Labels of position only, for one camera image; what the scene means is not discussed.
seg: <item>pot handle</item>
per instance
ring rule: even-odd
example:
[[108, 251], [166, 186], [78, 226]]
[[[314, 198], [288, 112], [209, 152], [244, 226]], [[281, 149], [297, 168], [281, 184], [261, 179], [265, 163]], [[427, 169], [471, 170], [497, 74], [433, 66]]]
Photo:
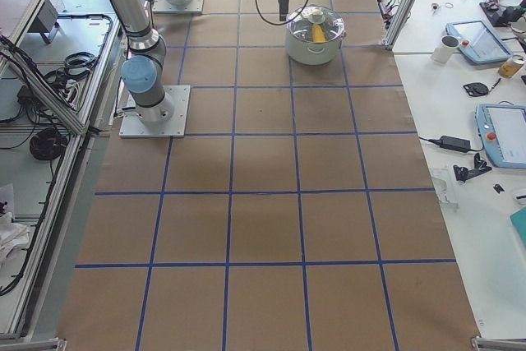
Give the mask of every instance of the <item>pot handle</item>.
[[316, 53], [316, 54], [319, 54], [319, 53], [323, 53], [323, 52], [325, 51], [325, 47], [321, 47], [320, 49], [307, 47], [307, 50], [308, 50], [310, 53]]

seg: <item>table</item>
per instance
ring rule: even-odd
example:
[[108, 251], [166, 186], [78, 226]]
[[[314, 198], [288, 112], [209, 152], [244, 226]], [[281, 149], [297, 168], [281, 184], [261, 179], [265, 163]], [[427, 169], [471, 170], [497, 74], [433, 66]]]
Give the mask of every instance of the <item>table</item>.
[[[469, 139], [472, 147], [479, 149], [482, 142], [474, 121], [477, 104], [502, 100], [526, 103], [526, 85], [520, 79], [524, 70], [511, 79], [502, 79], [489, 96], [470, 98], [462, 85], [475, 81], [493, 85], [499, 65], [475, 67], [460, 53], [444, 65], [430, 58], [447, 22], [486, 18], [478, 6], [481, 1], [416, 0], [394, 45], [395, 60], [419, 136], [457, 136]], [[432, 2], [442, 5], [438, 12], [432, 12]], [[453, 8], [444, 7], [446, 2], [452, 3]], [[503, 38], [513, 36], [509, 28], [497, 31]], [[508, 45], [513, 51], [522, 51], [516, 40]], [[526, 170], [493, 168], [460, 184], [454, 180], [452, 167], [457, 164], [472, 169], [473, 153], [442, 150], [425, 141], [422, 148], [431, 173], [439, 169], [449, 174], [449, 193], [459, 203], [457, 210], [452, 206], [441, 208], [482, 337], [525, 338], [526, 249], [510, 222], [510, 214], [521, 208], [513, 201], [512, 191], [526, 187]], [[505, 189], [504, 193], [496, 193], [493, 189], [496, 183]]]

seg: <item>cooking pot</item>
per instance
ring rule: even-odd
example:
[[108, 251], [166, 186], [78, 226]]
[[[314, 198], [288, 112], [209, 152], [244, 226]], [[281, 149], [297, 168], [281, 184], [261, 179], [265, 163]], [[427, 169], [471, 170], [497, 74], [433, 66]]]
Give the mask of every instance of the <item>cooking pot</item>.
[[322, 6], [298, 9], [287, 17], [285, 48], [288, 55], [306, 65], [331, 61], [345, 38], [344, 20]]

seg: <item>black clip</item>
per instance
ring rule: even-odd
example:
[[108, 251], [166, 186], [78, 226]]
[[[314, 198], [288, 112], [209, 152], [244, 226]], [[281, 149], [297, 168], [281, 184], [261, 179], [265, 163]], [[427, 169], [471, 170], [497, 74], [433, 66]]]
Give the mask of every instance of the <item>black clip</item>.
[[487, 162], [484, 159], [481, 159], [479, 153], [475, 154], [473, 162], [475, 169], [472, 170], [457, 165], [453, 166], [454, 177], [457, 181], [466, 182], [471, 178], [475, 178], [491, 170], [491, 166], [488, 166]]
[[496, 193], [504, 192], [504, 188], [500, 184], [495, 184], [493, 186], [493, 189], [495, 190]]

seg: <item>yellow object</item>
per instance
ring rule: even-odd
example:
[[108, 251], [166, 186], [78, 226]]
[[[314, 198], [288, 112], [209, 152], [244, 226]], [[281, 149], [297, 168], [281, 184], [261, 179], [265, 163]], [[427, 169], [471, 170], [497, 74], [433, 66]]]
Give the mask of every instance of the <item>yellow object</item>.
[[321, 26], [318, 24], [312, 24], [312, 41], [314, 43], [324, 43], [327, 41]]

